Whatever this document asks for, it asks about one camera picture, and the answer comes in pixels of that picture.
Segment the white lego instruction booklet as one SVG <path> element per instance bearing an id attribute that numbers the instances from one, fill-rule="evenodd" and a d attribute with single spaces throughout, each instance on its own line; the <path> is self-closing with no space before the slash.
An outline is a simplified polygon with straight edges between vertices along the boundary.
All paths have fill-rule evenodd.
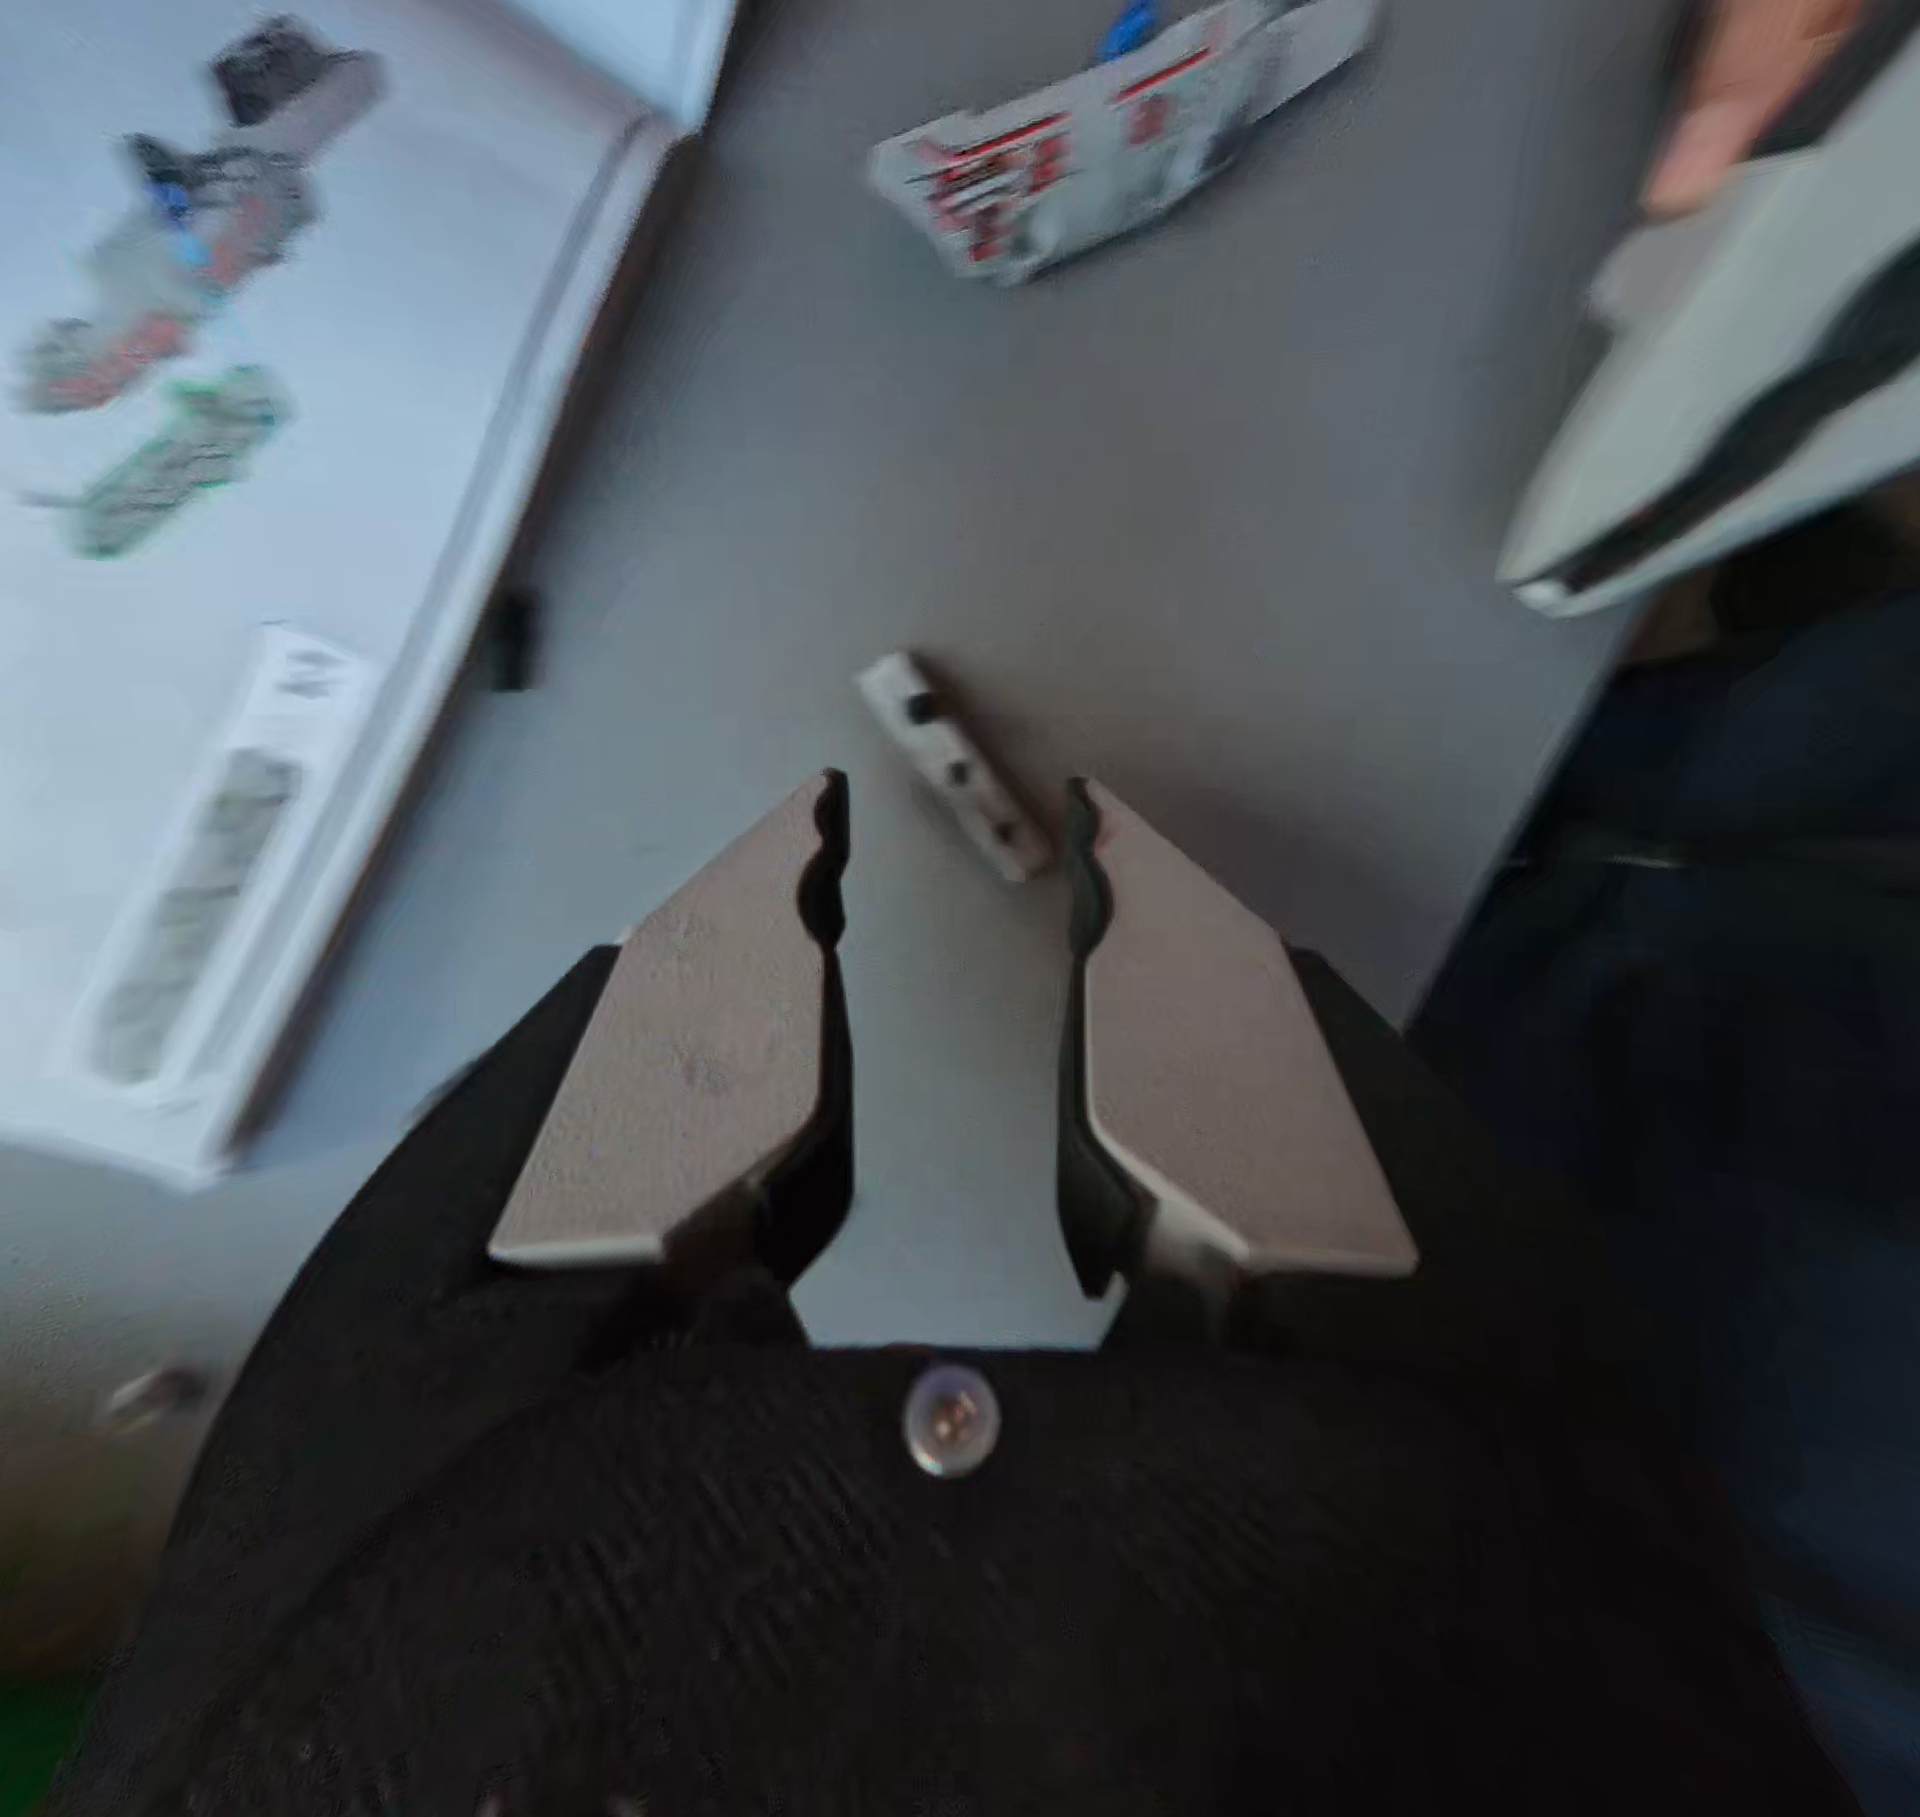
<path id="1" fill-rule="evenodd" d="M 3 1148 L 215 1181 L 741 0 L 1 0 Z"/>

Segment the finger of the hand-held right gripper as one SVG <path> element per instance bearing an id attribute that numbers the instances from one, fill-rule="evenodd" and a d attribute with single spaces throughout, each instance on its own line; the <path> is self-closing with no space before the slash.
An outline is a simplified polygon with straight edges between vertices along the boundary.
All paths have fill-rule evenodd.
<path id="1" fill-rule="evenodd" d="M 1683 358 L 1605 358 L 1511 523 L 1514 597 L 1555 619 L 1629 606 L 1915 465 L 1911 345 L 1811 345 L 1718 390 Z"/>
<path id="2" fill-rule="evenodd" d="M 1718 390 L 1811 345 L 1917 354 L 1915 62 L 1889 68 L 1819 145 L 1754 157 L 1703 211 L 1624 239 L 1589 312 L 1605 358 L 1690 358 Z"/>

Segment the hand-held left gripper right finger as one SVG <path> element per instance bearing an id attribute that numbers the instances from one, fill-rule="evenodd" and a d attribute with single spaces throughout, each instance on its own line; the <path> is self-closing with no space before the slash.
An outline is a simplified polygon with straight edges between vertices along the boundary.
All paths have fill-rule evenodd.
<path id="1" fill-rule="evenodd" d="M 1422 1255 L 1283 939 L 1137 808 L 1067 786 L 1056 1200 L 1078 1290 L 1401 1281 Z"/>

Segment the white red lego model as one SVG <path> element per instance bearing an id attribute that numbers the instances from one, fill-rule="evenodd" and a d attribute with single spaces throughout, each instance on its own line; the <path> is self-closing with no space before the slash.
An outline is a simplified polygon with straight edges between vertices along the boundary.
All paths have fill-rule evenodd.
<path id="1" fill-rule="evenodd" d="M 1382 0 L 1213 0 L 990 110 L 877 143 L 877 199 L 958 279 L 1009 290 L 1161 222 L 1356 60 Z"/>

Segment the small grey lego piece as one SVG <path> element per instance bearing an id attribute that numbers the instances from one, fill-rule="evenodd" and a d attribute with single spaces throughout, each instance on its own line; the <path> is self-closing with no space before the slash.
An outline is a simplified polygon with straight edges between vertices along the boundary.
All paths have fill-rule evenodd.
<path id="1" fill-rule="evenodd" d="M 103 1437 L 136 1437 L 156 1423 L 170 1423 L 197 1414 L 213 1380 L 194 1365 L 167 1363 L 147 1370 L 113 1389 L 93 1414 L 93 1427 Z"/>

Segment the light grey lego beam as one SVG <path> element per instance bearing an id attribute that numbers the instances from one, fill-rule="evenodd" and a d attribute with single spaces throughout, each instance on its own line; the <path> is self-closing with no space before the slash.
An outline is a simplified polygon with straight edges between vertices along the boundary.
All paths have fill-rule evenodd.
<path id="1" fill-rule="evenodd" d="M 853 679 L 861 702 L 955 831 L 1005 884 L 1050 866 L 1050 844 L 965 707 L 920 658 L 891 651 Z"/>

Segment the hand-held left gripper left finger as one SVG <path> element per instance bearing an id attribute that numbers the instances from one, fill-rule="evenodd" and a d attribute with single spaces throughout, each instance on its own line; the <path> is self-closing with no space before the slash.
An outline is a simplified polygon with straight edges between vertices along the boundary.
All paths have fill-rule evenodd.
<path id="1" fill-rule="evenodd" d="M 616 948 L 489 1235 L 530 1272 L 749 1263 L 796 1284 L 844 1227 L 847 779 L 797 786 Z"/>

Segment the person's right hand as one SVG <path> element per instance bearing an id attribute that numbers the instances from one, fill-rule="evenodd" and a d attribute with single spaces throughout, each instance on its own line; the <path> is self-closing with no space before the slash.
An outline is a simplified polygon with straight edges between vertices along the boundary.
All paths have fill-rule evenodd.
<path id="1" fill-rule="evenodd" d="M 1669 222 L 1711 204 L 1767 125 L 1835 58 L 1872 3 L 1704 0 L 1639 214 Z"/>

